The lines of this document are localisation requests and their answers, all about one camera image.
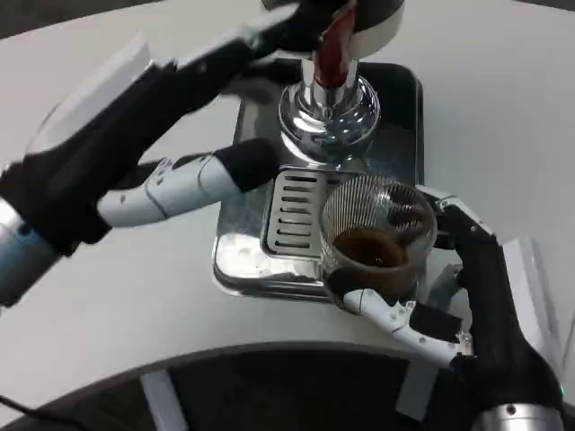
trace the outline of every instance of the white table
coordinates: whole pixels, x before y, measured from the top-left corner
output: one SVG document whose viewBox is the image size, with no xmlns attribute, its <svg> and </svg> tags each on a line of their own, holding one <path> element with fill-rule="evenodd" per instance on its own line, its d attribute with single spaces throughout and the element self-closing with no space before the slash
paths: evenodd
<svg viewBox="0 0 575 431">
<path fill-rule="evenodd" d="M 138 31 L 159 57 L 182 56 L 260 11 L 259 0 L 195 4 L 148 4 L 1 41 L 0 163 L 20 157 L 52 106 Z M 411 67 L 424 83 L 427 183 L 463 197 L 502 239 L 531 234 L 541 243 L 564 346 L 575 309 L 574 40 L 572 13 L 503 0 L 408 0 L 400 34 L 372 58 Z M 212 103 L 146 157 L 227 145 L 236 112 L 234 100 Z M 249 343 L 396 347 L 327 304 L 218 290 L 217 211 L 117 231 L 59 264 L 0 319 L 0 393 L 38 406 L 141 365 Z M 445 259 L 436 256 L 432 268 Z M 572 403 L 575 356 L 567 362 Z M 16 416 L 0 409 L 0 425 Z"/>
</svg>

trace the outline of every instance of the drip tray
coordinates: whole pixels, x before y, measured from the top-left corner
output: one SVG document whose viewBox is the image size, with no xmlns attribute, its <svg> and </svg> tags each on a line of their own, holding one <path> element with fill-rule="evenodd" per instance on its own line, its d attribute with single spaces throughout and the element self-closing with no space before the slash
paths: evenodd
<svg viewBox="0 0 575 431">
<path fill-rule="evenodd" d="M 300 69 L 293 60 L 294 73 Z M 422 183 L 421 87 L 405 67 L 360 63 L 359 74 L 377 92 L 381 117 L 373 144 L 340 166 L 318 165 L 280 132 L 282 88 L 240 105 L 234 143 L 264 137 L 277 146 L 281 173 L 271 183 L 220 207 L 214 273 L 234 295 L 327 301 L 320 269 L 319 212 L 330 189 L 359 172 Z"/>
<path fill-rule="evenodd" d="M 351 174 L 326 171 L 283 171 L 271 200 L 266 244 L 278 256 L 318 259 L 322 251 L 319 219 L 332 187 Z"/>
</svg>

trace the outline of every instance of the coffee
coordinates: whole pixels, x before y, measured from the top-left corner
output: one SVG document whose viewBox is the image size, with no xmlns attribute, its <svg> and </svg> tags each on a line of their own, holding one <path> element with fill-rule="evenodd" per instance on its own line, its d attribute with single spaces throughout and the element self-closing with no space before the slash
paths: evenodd
<svg viewBox="0 0 575 431">
<path fill-rule="evenodd" d="M 333 245 L 349 259 L 369 267 L 400 267 L 409 261 L 405 247 L 381 229 L 349 229 Z"/>
</svg>

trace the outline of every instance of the robotic hand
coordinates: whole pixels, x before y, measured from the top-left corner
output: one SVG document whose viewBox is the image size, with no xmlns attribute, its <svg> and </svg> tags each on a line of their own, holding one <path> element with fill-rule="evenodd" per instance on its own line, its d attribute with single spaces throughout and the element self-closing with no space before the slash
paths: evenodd
<svg viewBox="0 0 575 431">
<path fill-rule="evenodd" d="M 480 430 L 562 430 L 558 342 L 551 330 L 534 244 L 499 245 L 493 231 L 459 198 L 418 186 L 437 211 L 436 247 L 463 262 L 471 334 L 461 321 L 427 305 L 389 304 L 341 268 L 327 283 L 342 306 L 432 362 L 453 369 L 468 390 Z"/>
<path fill-rule="evenodd" d="M 267 55 L 309 55 L 342 3 L 282 6 L 166 64 L 135 40 L 58 104 L 23 160 L 0 178 L 0 306 L 17 303 L 62 256 L 112 227 L 164 220 L 274 178 L 278 159 L 263 139 L 177 161 L 138 161 L 236 78 L 267 77 L 273 65 L 258 63 Z"/>
</svg>

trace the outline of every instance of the glass rim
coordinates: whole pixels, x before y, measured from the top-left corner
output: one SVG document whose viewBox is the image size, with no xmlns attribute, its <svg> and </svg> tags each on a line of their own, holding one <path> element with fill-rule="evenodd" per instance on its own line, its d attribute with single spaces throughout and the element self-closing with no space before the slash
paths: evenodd
<svg viewBox="0 0 575 431">
<path fill-rule="evenodd" d="M 417 190 L 417 188 L 413 187 L 410 184 L 406 184 L 404 182 L 401 182 L 399 180 L 396 180 L 395 178 L 391 178 L 391 177 L 385 177 L 383 175 L 376 175 L 376 174 L 368 174 L 367 176 L 373 177 L 373 179 L 379 179 L 379 180 L 384 180 L 384 181 L 388 181 L 389 184 L 394 184 L 394 185 L 401 185 L 402 187 L 406 187 L 408 189 L 412 189 L 415 191 L 415 194 L 422 199 L 422 202 L 424 202 L 424 205 L 427 207 L 427 209 L 430 211 L 431 214 L 434 214 L 433 208 L 431 207 L 431 205 L 429 204 L 428 200 L 424 198 L 423 194 Z M 329 244 L 330 249 L 332 250 L 332 252 L 334 252 L 334 254 L 336 255 L 336 257 L 338 259 L 341 259 L 346 266 L 349 267 L 356 267 L 358 269 L 361 269 L 365 272 L 371 272 L 371 273 L 377 273 L 377 274 L 391 274 L 394 272 L 400 272 L 400 271 L 404 271 L 406 269 L 409 268 L 414 268 L 420 265 L 420 263 L 425 260 L 428 256 L 429 256 L 429 252 L 431 250 L 433 250 L 433 245 L 435 244 L 435 240 L 438 236 L 438 221 L 436 219 L 435 216 L 432 217 L 432 228 L 429 231 L 430 232 L 430 236 L 431 236 L 431 241 L 429 241 L 428 244 L 426 244 L 425 247 L 425 253 L 422 254 L 422 256 L 419 259 L 416 259 L 415 261 L 410 260 L 407 263 L 404 263 L 398 267 L 375 267 L 372 265 L 366 265 L 364 263 L 360 263 L 357 262 L 356 260 L 353 260 L 351 258 L 349 258 L 347 255 L 345 255 L 344 253 L 342 253 L 340 250 L 338 250 L 338 248 L 333 245 L 333 242 L 330 242 L 327 240 L 327 235 L 326 235 L 326 229 L 323 223 L 323 211 L 325 209 L 325 206 L 327 205 L 328 200 L 332 197 L 333 193 L 335 193 L 337 191 L 337 189 L 341 186 L 343 186 L 344 184 L 346 184 L 349 181 L 354 180 L 354 178 L 351 178 L 349 180 L 346 180 L 344 182 L 342 182 L 341 184 L 339 184 L 337 187 L 335 187 L 328 195 L 327 199 L 324 200 L 324 202 L 322 203 L 322 209 L 319 213 L 319 225 L 320 225 L 320 235 L 322 238 L 322 241 L 326 242 Z"/>
</svg>

